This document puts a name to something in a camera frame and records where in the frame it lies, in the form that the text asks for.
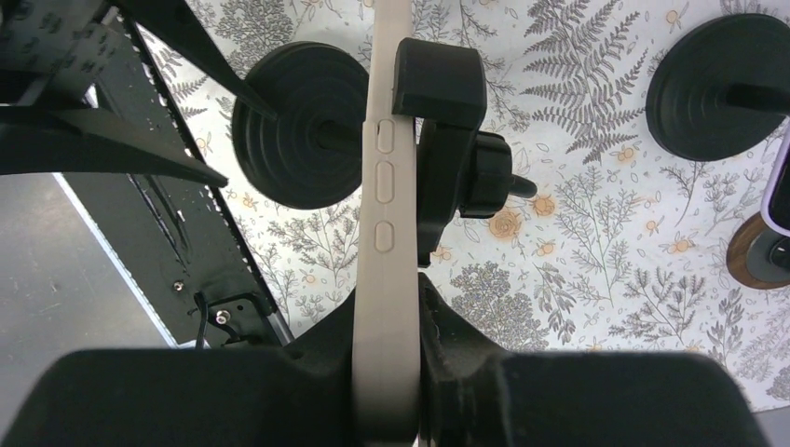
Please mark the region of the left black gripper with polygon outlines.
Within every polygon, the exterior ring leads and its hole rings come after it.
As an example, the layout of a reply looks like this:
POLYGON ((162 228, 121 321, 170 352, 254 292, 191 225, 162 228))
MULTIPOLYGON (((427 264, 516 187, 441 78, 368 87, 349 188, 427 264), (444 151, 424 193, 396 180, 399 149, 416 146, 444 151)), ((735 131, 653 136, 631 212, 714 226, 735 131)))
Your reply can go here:
MULTIPOLYGON (((277 117, 232 69, 186 1, 116 5, 255 112, 277 117)), ((95 83, 121 45, 111 29, 117 12, 108 1, 1 3, 1 173, 159 175, 226 186, 224 175, 183 147, 94 109, 95 83), (49 111, 37 103, 81 109, 49 111)))

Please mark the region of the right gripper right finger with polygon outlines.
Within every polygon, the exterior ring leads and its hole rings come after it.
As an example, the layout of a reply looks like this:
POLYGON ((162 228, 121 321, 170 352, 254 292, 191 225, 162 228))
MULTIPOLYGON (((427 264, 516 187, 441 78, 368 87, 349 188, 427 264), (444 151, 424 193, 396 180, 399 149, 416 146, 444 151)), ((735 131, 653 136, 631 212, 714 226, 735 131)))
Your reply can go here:
POLYGON ((764 446, 740 389, 678 352, 516 353, 420 275, 423 446, 764 446))

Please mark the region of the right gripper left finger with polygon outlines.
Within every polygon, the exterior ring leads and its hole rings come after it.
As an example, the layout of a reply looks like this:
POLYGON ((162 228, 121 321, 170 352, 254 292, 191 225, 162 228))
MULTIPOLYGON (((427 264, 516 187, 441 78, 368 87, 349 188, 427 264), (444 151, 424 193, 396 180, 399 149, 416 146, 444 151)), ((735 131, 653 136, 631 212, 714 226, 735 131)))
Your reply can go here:
POLYGON ((354 446, 352 299, 284 347, 93 349, 37 380, 6 446, 354 446))

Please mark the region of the black phone stand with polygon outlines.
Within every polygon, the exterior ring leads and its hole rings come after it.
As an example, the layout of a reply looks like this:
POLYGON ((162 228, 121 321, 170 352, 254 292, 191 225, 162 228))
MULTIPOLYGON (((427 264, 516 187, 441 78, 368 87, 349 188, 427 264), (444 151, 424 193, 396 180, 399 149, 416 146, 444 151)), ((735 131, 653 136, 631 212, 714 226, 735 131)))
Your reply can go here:
POLYGON ((788 115, 789 26, 766 14, 698 26, 667 52, 647 90, 653 140, 691 161, 741 154, 788 115))
POLYGON ((488 219, 510 196, 537 186, 512 171, 505 139, 483 131, 486 88, 479 51, 406 38, 394 61, 394 117, 420 118, 420 135, 401 135, 394 118, 362 120, 367 72, 338 47, 293 42, 262 58, 248 82, 268 94, 266 118, 243 102, 231 117, 231 139, 246 179, 264 196, 299 210, 332 206, 362 182, 362 150, 385 159, 375 168, 375 195, 395 199, 397 147, 416 155, 416 260, 430 264, 455 216, 488 219))

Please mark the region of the phone with cream case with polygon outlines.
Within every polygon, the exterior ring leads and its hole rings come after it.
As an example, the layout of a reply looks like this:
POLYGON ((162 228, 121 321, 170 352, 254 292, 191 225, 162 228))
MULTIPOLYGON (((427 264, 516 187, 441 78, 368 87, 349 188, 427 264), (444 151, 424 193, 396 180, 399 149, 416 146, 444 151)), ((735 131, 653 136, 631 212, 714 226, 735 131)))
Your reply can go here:
POLYGON ((393 112, 395 61, 413 34, 408 1, 376 1, 354 299, 352 398, 365 446, 410 446, 418 431, 420 343, 412 118, 393 112))

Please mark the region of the phone with purple case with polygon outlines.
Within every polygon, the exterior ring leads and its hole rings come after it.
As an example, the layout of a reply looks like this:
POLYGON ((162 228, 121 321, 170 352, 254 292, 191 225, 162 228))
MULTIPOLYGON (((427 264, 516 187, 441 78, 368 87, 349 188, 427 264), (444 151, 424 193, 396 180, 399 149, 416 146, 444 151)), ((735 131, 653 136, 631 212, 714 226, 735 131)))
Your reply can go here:
POLYGON ((772 231, 789 236, 789 130, 783 136, 765 188, 760 216, 772 231))

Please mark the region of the wooden base phone stand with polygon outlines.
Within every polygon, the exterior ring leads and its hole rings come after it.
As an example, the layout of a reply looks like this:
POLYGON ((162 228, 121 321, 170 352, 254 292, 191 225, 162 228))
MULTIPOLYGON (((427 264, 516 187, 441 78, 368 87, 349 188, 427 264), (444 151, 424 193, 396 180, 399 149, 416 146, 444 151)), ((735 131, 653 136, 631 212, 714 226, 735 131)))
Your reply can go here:
POLYGON ((789 237, 775 232, 759 213, 735 232, 726 252, 729 274, 743 286, 774 290, 789 285, 789 237))

